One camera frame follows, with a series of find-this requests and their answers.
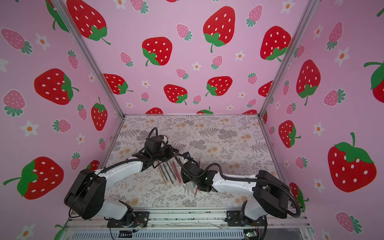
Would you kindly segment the red striped pencil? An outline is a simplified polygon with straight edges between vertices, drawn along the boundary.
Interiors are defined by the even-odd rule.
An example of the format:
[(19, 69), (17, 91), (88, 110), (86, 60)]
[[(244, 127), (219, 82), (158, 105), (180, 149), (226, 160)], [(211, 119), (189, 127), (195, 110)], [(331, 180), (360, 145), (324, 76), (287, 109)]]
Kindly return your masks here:
[(177, 166), (176, 166), (176, 164), (174, 163), (174, 161), (172, 161), (172, 166), (173, 166), (173, 169), (174, 169), (174, 172), (175, 172), (176, 178), (177, 178), (177, 180), (178, 180), (179, 184), (181, 184), (181, 183), (182, 183), (182, 180), (181, 180), (181, 177), (180, 177), (180, 175), (179, 175), (179, 172), (178, 172)]

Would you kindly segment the yellow pencil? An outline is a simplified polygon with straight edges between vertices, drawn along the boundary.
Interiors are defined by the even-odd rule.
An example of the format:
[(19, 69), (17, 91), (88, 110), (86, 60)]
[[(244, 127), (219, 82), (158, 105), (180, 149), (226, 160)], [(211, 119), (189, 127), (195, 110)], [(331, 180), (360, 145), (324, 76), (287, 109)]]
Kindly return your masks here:
[(160, 169), (160, 173), (161, 173), (163, 182), (164, 182), (165, 185), (167, 185), (167, 183), (168, 183), (168, 178), (167, 178), (167, 176), (166, 176), (166, 174), (165, 174), (165, 171), (163, 170), (163, 167), (162, 167), (161, 164), (159, 164), (159, 169)]

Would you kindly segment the dark blue striped pencil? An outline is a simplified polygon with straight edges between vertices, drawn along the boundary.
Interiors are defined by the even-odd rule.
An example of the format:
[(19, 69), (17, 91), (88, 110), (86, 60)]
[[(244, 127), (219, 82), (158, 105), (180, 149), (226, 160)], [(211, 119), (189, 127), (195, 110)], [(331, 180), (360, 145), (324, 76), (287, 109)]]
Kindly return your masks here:
[(168, 169), (167, 169), (167, 165), (166, 165), (165, 163), (163, 163), (163, 167), (164, 167), (164, 169), (165, 169), (165, 171), (166, 171), (166, 173), (167, 173), (167, 176), (168, 176), (168, 178), (169, 178), (169, 181), (170, 181), (170, 182), (172, 183), (172, 185), (173, 185), (173, 184), (174, 184), (173, 178), (172, 178), (170, 172), (168, 171)]

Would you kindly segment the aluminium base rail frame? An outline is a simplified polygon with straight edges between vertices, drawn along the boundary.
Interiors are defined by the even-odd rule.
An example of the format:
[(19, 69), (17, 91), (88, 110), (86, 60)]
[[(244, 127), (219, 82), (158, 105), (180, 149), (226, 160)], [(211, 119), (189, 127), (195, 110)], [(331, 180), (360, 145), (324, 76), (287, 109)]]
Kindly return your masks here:
[(240, 208), (140, 208), (140, 223), (112, 227), (103, 217), (69, 219), (57, 240), (315, 240), (305, 214), (231, 224)]

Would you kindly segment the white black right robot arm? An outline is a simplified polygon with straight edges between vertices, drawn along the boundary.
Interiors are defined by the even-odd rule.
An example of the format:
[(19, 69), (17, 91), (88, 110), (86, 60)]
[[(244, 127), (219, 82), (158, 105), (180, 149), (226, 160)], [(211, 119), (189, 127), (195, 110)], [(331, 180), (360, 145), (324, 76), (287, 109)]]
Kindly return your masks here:
[(193, 182), (202, 192), (234, 192), (249, 196), (243, 213), (251, 220), (266, 215), (279, 219), (301, 216), (301, 207), (289, 186), (267, 171), (260, 170), (255, 176), (225, 175), (219, 164), (211, 164), (203, 170), (187, 160), (181, 163), (181, 174), (184, 183)]

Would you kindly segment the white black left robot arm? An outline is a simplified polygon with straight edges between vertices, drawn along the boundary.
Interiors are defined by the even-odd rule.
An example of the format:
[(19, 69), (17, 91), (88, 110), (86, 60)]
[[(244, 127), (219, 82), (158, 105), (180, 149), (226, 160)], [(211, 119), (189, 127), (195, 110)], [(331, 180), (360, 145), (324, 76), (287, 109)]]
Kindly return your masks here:
[(131, 175), (154, 167), (157, 161), (167, 162), (178, 152), (171, 145), (157, 152), (143, 148), (129, 159), (107, 168), (82, 170), (67, 193), (64, 204), (84, 220), (99, 216), (123, 221), (127, 226), (133, 218), (132, 208), (124, 202), (106, 199), (106, 189)]

